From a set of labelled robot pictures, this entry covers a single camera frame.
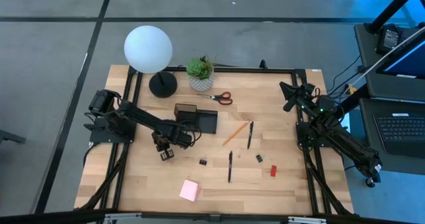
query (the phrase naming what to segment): pink sticky note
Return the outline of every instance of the pink sticky note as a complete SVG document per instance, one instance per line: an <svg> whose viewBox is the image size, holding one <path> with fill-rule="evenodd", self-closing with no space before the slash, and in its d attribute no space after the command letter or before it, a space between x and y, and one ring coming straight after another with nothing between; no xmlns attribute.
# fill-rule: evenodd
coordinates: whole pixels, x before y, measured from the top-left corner
<svg viewBox="0 0 425 224"><path fill-rule="evenodd" d="M197 183L185 180L180 191L180 197L188 199L189 201L195 201L197 198L198 188L199 186Z"/></svg>

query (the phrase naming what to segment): potted plant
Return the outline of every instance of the potted plant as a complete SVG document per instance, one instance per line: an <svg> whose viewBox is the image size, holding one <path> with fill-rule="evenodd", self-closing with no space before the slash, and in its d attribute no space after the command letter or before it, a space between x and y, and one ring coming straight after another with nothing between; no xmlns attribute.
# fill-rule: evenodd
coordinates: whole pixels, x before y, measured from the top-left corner
<svg viewBox="0 0 425 224"><path fill-rule="evenodd" d="M207 58L194 58L186 68L189 83L199 92L209 90L214 84L214 67Z"/></svg>

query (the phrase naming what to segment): pencil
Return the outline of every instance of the pencil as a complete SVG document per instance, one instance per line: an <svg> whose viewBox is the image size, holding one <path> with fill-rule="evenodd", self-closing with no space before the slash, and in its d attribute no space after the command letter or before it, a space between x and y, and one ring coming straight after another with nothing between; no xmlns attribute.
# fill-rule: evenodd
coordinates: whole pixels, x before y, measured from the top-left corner
<svg viewBox="0 0 425 224"><path fill-rule="evenodd" d="M235 137L249 122L251 122L250 120L246 121L240 128L237 129L237 131L235 133L233 133L231 135L231 137L229 137L224 143L223 145L226 145L233 137Z"/></svg>

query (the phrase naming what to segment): black pen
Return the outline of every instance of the black pen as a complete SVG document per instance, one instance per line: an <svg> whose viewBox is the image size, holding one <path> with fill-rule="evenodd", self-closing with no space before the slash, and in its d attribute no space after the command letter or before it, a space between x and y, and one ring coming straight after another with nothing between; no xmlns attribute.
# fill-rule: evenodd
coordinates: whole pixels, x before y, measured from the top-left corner
<svg viewBox="0 0 425 224"><path fill-rule="evenodd" d="M254 127L254 121L251 121L251 124L250 124L250 136L248 137L248 148L247 149L250 149L251 137L252 137L252 128L253 127Z"/></svg>
<svg viewBox="0 0 425 224"><path fill-rule="evenodd" d="M230 177L232 176L232 157L233 157L233 152L230 151L230 153L228 154L228 177L227 177L227 181L230 183Z"/></svg>

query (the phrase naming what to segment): laptop keyboard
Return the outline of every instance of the laptop keyboard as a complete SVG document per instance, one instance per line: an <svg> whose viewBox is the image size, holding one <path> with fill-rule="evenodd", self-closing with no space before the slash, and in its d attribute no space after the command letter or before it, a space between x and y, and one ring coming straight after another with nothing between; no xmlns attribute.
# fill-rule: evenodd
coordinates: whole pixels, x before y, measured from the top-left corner
<svg viewBox="0 0 425 224"><path fill-rule="evenodd" d="M425 141L424 117L375 117L379 132L385 141Z"/></svg>

